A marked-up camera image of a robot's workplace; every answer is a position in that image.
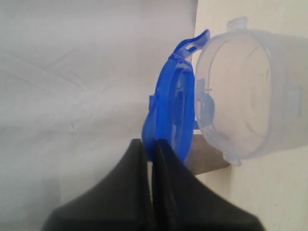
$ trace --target blue plastic lid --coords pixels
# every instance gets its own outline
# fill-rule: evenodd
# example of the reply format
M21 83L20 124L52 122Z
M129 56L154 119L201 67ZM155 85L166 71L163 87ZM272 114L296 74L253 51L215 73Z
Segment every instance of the blue plastic lid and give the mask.
M151 160L158 139L168 140L182 161L189 153L194 128L194 75L192 64L185 59L202 49L209 38L209 30L205 30L180 42L160 72L142 129L142 142Z

